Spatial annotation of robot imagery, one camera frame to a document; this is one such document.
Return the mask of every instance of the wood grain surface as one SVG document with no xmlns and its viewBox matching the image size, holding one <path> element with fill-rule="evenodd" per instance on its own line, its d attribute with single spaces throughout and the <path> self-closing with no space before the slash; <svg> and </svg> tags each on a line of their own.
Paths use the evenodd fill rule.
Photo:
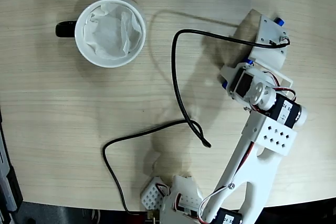
<svg viewBox="0 0 336 224">
<path fill-rule="evenodd" d="M 182 117 L 171 81 L 174 34 L 194 28 L 253 37 L 255 11 L 286 21 L 292 45 L 282 72 L 309 117 L 283 159 L 269 206 L 336 197 L 335 0 L 135 0 L 147 18 L 141 54 L 126 66 L 89 63 L 55 25 L 96 0 L 0 0 L 0 105 L 10 158 L 25 201 L 122 209 L 101 158 L 113 138 Z M 192 175 L 204 195 L 220 178 L 248 118 L 217 80 L 238 45 L 197 35 L 178 42 L 177 74 L 192 118 L 211 149 L 185 126 L 118 143 L 108 158 L 131 210 L 151 176 Z M 239 208 L 244 187 L 224 206 Z"/>
</svg>

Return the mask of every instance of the perforated bracket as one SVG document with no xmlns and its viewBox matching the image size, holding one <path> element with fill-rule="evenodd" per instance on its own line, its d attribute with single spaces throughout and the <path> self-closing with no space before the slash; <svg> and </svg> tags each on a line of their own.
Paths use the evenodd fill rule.
<svg viewBox="0 0 336 224">
<path fill-rule="evenodd" d="M 287 156 L 297 132 L 256 111 L 252 111 L 241 133 L 260 146 Z"/>
<path fill-rule="evenodd" d="M 164 182 L 161 178 L 154 177 L 141 194 L 141 203 L 147 210 L 160 210 L 162 207 L 164 197 L 160 194 L 156 184 L 164 185 Z"/>
</svg>

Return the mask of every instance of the black floor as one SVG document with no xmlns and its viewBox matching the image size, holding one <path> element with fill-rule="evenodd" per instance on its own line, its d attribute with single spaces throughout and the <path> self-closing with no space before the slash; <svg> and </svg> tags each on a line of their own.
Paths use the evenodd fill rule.
<svg viewBox="0 0 336 224">
<path fill-rule="evenodd" d="M 144 224 L 122 211 L 99 212 L 100 224 Z M 14 217 L 16 224 L 97 224 L 98 211 L 23 202 Z M 256 224 L 336 224 L 336 198 L 265 208 Z"/>
</svg>

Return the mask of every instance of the black mug handle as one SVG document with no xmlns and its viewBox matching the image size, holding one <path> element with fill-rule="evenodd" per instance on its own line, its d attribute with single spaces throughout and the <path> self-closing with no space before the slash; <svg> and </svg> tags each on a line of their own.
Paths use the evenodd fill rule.
<svg viewBox="0 0 336 224">
<path fill-rule="evenodd" d="M 77 21 L 63 21 L 56 25 L 55 33 L 60 38 L 74 38 Z"/>
</svg>

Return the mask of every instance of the black cable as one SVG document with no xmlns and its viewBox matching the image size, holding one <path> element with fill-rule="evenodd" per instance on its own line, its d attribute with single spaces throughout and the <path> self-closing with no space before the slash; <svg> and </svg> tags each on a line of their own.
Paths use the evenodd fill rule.
<svg viewBox="0 0 336 224">
<path fill-rule="evenodd" d="M 267 45 L 267 44 L 259 44 L 259 43 L 255 43 L 255 42 L 230 38 L 230 37 L 226 37 L 226 36 L 221 36 L 221 35 L 217 35 L 217 34 L 208 33 L 206 31 L 193 30 L 193 29 L 183 29 L 183 30 L 178 31 L 175 34 L 174 39 L 173 39 L 173 43 L 172 43 L 172 79 L 173 79 L 173 85 L 174 85 L 176 100 L 177 100 L 177 103 L 180 107 L 180 110 L 181 110 L 181 112 L 184 116 L 184 120 L 178 120 L 178 121 L 165 123 L 165 124 L 159 125 L 157 127 L 154 127 L 152 129 L 149 129 L 147 131 L 143 131 L 143 132 L 140 132 L 140 133 L 120 137 L 120 138 L 117 138 L 115 140 L 111 140 L 111 141 L 107 142 L 102 148 L 102 156 L 103 156 L 104 162 L 106 164 L 106 167 L 108 168 L 112 178 L 114 179 L 115 184 L 117 185 L 122 205 L 123 205 L 125 211 L 130 215 L 135 215 L 135 214 L 132 214 L 128 210 L 122 188 L 121 188 L 121 186 L 119 184 L 119 181 L 118 181 L 116 175 L 114 174 L 114 172 L 113 172 L 113 170 L 112 170 L 112 168 L 109 164 L 109 161 L 107 159 L 107 156 L 106 156 L 106 149 L 110 145 L 112 145 L 114 143 L 117 143 L 117 142 L 124 141 L 124 140 L 129 140 L 129 139 L 132 139 L 132 138 L 145 136 L 145 135 L 148 135 L 148 134 L 151 134 L 151 133 L 166 129 L 168 127 L 178 125 L 178 124 L 187 123 L 189 125 L 189 127 L 191 128 L 191 130 L 202 141 L 204 146 L 211 147 L 211 144 L 204 138 L 202 127 L 197 122 L 191 120 L 187 111 L 185 110 L 185 107 L 183 105 L 182 98 L 181 98 L 181 95 L 180 95 L 180 91 L 178 89 L 179 87 L 177 85 L 177 76 L 176 76 L 176 45 L 177 45 L 177 39 L 178 39 L 180 34 L 186 34 L 186 33 L 199 34 L 199 35 L 204 35 L 204 36 L 208 36 L 208 37 L 212 37 L 212 38 L 216 38 L 216 39 L 221 39 L 221 40 L 225 40 L 225 41 L 230 41 L 230 42 L 234 42 L 234 43 L 239 43 L 239 44 L 243 44 L 243 45 L 261 47 L 261 48 L 269 48 L 269 49 L 284 48 L 284 47 L 287 47 L 288 45 L 290 45 L 290 41 L 289 41 L 288 38 L 287 38 L 287 41 L 288 41 L 287 43 L 279 44 L 279 45 Z"/>
<path fill-rule="evenodd" d="M 221 40 L 225 40 L 225 41 L 230 41 L 230 42 L 234 42 L 234 43 L 239 43 L 239 44 L 243 44 L 243 45 L 248 45 L 248 46 L 253 46 L 253 47 L 261 47 L 261 48 L 269 48 L 269 49 L 275 49 L 275 48 L 284 48 L 287 47 L 288 45 L 290 45 L 290 41 L 289 39 L 287 43 L 284 44 L 278 44 L 278 45 L 267 45 L 267 44 L 259 44 L 259 43 L 255 43 L 255 42 L 250 42 L 250 41 L 245 41 L 245 40 L 241 40 L 241 39 L 236 39 L 236 38 L 231 38 L 231 37 L 226 37 L 226 36 L 222 36 L 222 35 L 218 35 L 218 34 L 212 34 L 209 33 L 207 31 L 200 31 L 200 30 L 194 30 L 194 29 L 183 29 L 178 31 L 173 39 L 173 43 L 172 43 L 172 79 L 173 79 L 173 86 L 174 86 L 174 91 L 175 91 L 175 96 L 176 96 L 176 100 L 177 103 L 180 107 L 181 113 L 184 116 L 186 122 L 188 123 L 189 127 L 191 128 L 191 130 L 195 133 L 195 135 L 202 141 L 203 145 L 205 147 L 210 148 L 211 144 L 204 138 L 203 134 L 201 134 L 196 128 L 195 126 L 192 124 L 191 119 L 183 105 L 182 102 L 182 98 L 181 98 L 181 94 L 179 91 L 179 86 L 177 84 L 177 76 L 176 76 L 176 44 L 177 44 L 177 39 L 179 38 L 179 35 L 181 34 L 199 34 L 199 35 L 204 35 L 207 37 L 212 37 L 212 38 L 216 38 L 216 39 L 221 39 Z"/>
<path fill-rule="evenodd" d="M 201 135 L 203 135 L 203 130 L 201 128 L 201 126 L 191 120 L 192 124 L 195 124 L 199 130 L 199 132 L 201 133 Z M 149 129 L 147 131 L 143 131 L 143 132 L 140 132 L 140 133 L 135 133 L 135 134 L 132 134 L 132 135 L 128 135 L 128 136 L 124 136 L 124 137 L 120 137 L 120 138 L 117 138 L 115 140 L 111 140 L 109 142 L 107 142 L 103 148 L 102 148 L 102 156 L 103 156 L 103 159 L 104 159 L 104 162 L 106 164 L 106 167 L 108 168 L 110 174 L 112 175 L 112 178 L 114 179 L 114 182 L 115 184 L 117 185 L 117 188 L 118 188 L 118 191 L 119 191 L 119 194 L 120 194 L 120 198 L 121 198 L 121 202 L 122 202 L 122 205 L 125 209 L 125 211 L 130 214 L 130 215 L 136 215 L 136 214 L 132 214 L 128 208 L 127 208 L 127 205 L 126 205 L 126 202 L 125 202 L 125 197 L 124 197 L 124 193 L 122 191 L 122 188 L 119 184 L 119 181 L 116 177 L 116 175 L 114 174 L 110 164 L 109 164 L 109 161 L 107 159 L 107 156 L 106 156 L 106 149 L 107 147 L 109 147 L 111 144 L 114 144 L 114 143 L 117 143 L 117 142 L 121 142 L 121 141 L 124 141 L 124 140 L 129 140 L 129 139 L 132 139 L 132 138 L 136 138 L 136 137 L 140 137 L 140 136 L 145 136 L 145 135 L 148 135 L 148 134 L 151 134 L 151 133 L 154 133 L 154 132 L 157 132 L 157 131 L 160 131 L 160 130 L 163 130 L 165 128 L 168 128 L 168 127 L 172 127 L 172 126 L 175 126 L 175 125 L 178 125 L 178 124 L 182 124 L 182 123 L 186 123 L 186 120 L 178 120 L 178 121 L 173 121 L 173 122 L 169 122 L 169 123 L 165 123 L 165 124 L 162 124 L 162 125 L 159 125 L 157 127 L 154 127 L 152 129 Z"/>
</svg>

